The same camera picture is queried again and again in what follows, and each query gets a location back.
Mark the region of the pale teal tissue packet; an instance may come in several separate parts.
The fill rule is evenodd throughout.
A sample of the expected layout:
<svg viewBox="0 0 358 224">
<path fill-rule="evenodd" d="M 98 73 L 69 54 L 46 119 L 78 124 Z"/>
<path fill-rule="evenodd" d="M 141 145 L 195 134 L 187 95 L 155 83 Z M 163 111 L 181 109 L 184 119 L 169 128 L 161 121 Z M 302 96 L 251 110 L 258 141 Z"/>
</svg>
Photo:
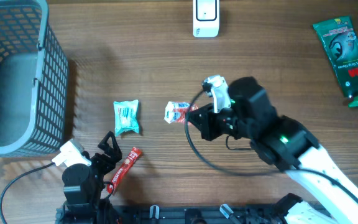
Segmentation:
<svg viewBox="0 0 358 224">
<path fill-rule="evenodd" d="M 137 120 L 139 101 L 115 101 L 113 105 L 115 115 L 115 134 L 120 135 L 128 131 L 133 131 L 139 134 L 140 126 Z"/>
</svg>

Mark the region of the green 3M gloves packet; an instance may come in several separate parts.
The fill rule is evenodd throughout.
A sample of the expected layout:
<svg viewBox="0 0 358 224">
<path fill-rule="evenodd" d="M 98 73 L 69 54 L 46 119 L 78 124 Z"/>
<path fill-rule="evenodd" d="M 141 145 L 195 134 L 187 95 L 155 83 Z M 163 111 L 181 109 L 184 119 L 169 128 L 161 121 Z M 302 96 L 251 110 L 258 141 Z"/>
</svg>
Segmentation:
<svg viewBox="0 0 358 224">
<path fill-rule="evenodd" d="M 358 95 L 358 36 L 349 16 L 313 24 L 345 97 Z"/>
</svg>

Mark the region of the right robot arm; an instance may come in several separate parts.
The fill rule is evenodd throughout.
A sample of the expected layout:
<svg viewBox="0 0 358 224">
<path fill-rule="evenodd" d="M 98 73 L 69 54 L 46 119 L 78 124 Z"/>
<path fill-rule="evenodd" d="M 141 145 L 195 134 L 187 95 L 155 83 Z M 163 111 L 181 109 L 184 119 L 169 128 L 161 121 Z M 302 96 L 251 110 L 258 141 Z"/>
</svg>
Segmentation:
<svg viewBox="0 0 358 224">
<path fill-rule="evenodd" d="M 186 125 L 194 125 L 207 141 L 223 134 L 249 139 L 261 160 L 303 186 L 328 211 L 325 215 L 299 196 L 288 194 L 273 205 L 270 223 L 358 223 L 357 186 L 310 131 L 277 114 L 255 78 L 227 84 L 224 77 L 214 75 L 202 82 L 200 93 L 213 101 L 188 110 Z"/>
</svg>

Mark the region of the red white small packet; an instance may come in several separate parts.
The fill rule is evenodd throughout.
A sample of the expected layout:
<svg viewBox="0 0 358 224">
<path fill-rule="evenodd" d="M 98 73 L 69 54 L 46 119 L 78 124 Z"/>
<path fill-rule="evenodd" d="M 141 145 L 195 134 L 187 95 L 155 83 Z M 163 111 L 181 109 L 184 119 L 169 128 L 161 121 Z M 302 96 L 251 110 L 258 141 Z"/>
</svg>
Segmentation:
<svg viewBox="0 0 358 224">
<path fill-rule="evenodd" d="M 164 120 L 168 123 L 185 123 L 186 113 L 197 110 L 197 105 L 190 106 L 187 102 L 169 101 L 165 107 Z"/>
</svg>

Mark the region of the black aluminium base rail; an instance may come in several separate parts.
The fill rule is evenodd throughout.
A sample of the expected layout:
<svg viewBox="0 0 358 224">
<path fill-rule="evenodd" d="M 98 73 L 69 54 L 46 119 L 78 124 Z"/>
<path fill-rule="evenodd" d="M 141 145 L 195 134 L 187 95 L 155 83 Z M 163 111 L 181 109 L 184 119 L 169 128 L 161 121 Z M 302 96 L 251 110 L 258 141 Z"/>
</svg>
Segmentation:
<svg viewBox="0 0 358 224">
<path fill-rule="evenodd" d="M 279 217 L 272 204 L 249 205 L 245 207 L 230 206 L 233 218 L 227 218 L 219 207 L 160 207 L 159 213 L 151 217 L 149 207 L 117 206 L 114 207 L 111 223 L 122 224 L 284 224 L 287 221 Z"/>
</svg>

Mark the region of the grey plastic mesh basket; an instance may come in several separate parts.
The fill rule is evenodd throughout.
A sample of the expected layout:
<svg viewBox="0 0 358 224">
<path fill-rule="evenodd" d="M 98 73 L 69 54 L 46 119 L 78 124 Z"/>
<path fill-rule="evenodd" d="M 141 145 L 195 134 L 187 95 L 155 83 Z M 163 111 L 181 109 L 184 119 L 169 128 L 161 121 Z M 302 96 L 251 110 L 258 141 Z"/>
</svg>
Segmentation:
<svg viewBox="0 0 358 224">
<path fill-rule="evenodd" d="M 0 1 L 0 157 L 63 143 L 68 59 L 48 19 L 46 1 Z"/>
</svg>

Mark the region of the red Nescafe stick sachet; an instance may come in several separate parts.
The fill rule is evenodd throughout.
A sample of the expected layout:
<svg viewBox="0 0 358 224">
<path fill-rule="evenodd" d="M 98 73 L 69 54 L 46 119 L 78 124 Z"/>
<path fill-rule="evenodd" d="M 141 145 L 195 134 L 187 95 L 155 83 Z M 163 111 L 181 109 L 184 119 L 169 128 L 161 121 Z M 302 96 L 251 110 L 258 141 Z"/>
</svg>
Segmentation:
<svg viewBox="0 0 358 224">
<path fill-rule="evenodd" d="M 111 183 L 107 185 L 106 190 L 109 193 L 115 194 L 118 185 L 121 183 L 121 180 L 125 177 L 127 172 L 135 164 L 136 160 L 142 155 L 142 151 L 133 147 L 128 156 L 124 159 L 124 162 L 121 164 L 120 168 L 116 171 L 114 176 L 111 179 Z"/>
</svg>

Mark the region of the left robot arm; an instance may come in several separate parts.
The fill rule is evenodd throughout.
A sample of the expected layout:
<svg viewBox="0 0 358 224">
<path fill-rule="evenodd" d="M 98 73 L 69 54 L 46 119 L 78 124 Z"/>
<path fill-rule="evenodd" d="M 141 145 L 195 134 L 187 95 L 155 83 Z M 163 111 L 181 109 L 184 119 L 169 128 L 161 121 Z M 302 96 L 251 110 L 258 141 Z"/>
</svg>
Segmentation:
<svg viewBox="0 0 358 224">
<path fill-rule="evenodd" d="M 109 196 L 101 197 L 106 185 L 104 176 L 116 168 L 122 159 L 122 152 L 112 131 L 108 132 L 98 144 L 103 151 L 90 157 L 88 152 L 83 155 L 91 161 L 91 165 L 73 164 L 62 174 L 63 193 L 66 201 L 57 209 L 55 222 L 69 223 L 120 223 L 121 218 L 113 208 Z"/>
</svg>

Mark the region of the white barcode scanner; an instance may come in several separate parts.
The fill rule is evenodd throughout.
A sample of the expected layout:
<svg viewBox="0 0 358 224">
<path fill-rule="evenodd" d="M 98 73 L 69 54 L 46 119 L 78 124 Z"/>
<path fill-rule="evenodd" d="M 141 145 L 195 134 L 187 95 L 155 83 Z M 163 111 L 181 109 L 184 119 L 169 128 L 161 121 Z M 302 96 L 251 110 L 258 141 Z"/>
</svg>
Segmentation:
<svg viewBox="0 0 358 224">
<path fill-rule="evenodd" d="M 193 36 L 213 38 L 219 33 L 220 1 L 193 0 Z"/>
</svg>

